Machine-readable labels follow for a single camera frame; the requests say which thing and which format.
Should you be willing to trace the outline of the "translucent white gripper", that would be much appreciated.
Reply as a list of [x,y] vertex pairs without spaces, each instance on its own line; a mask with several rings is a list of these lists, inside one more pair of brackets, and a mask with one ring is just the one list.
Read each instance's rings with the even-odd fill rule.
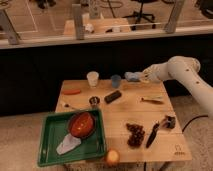
[[148,67],[140,73],[140,80],[144,83],[155,82],[156,81],[156,68]]

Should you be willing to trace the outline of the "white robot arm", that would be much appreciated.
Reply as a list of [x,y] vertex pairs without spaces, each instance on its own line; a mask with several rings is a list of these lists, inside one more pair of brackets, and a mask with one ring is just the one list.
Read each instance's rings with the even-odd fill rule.
[[167,62],[144,69],[139,79],[153,83],[177,80],[213,118],[213,87],[198,75],[200,68],[200,62],[195,58],[174,56]]

